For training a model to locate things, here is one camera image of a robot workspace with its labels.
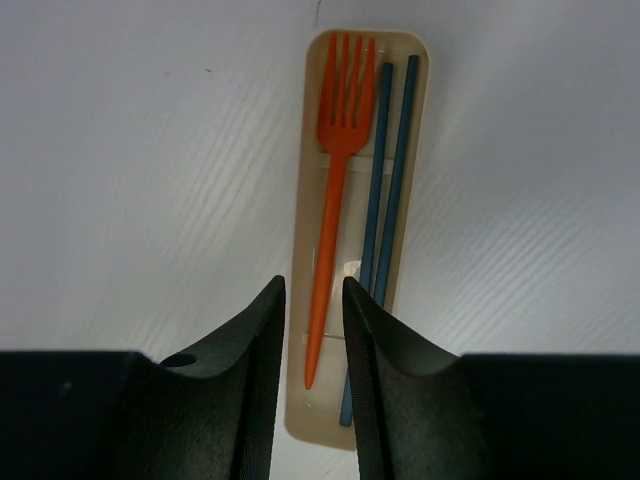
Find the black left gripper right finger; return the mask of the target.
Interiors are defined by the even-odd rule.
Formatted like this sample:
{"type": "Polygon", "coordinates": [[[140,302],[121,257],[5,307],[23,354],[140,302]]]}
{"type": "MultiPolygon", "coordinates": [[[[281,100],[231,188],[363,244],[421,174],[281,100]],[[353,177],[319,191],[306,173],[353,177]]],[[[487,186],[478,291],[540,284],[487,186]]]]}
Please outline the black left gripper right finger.
{"type": "Polygon", "coordinates": [[[490,479],[495,472],[460,358],[342,286],[359,475],[490,479]]]}

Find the orange plastic fork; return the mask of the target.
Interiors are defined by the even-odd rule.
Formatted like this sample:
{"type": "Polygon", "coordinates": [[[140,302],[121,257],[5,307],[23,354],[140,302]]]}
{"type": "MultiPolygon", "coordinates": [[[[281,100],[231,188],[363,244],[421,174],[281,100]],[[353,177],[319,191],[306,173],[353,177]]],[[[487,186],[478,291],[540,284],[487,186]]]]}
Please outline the orange plastic fork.
{"type": "Polygon", "coordinates": [[[348,160],[367,144],[374,107],[376,40],[330,35],[319,99],[316,136],[329,154],[323,217],[310,306],[304,386],[311,389],[321,353],[332,292],[337,236],[348,160]]]}

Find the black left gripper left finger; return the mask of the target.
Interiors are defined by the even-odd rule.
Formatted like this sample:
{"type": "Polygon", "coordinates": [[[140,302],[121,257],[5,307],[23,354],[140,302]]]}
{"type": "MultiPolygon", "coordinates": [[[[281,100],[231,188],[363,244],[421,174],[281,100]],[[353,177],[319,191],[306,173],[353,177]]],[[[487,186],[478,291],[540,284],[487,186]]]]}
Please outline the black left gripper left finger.
{"type": "Polygon", "coordinates": [[[99,447],[102,479],[266,479],[284,343],[274,276],[239,314],[154,363],[130,356],[99,447]]]}

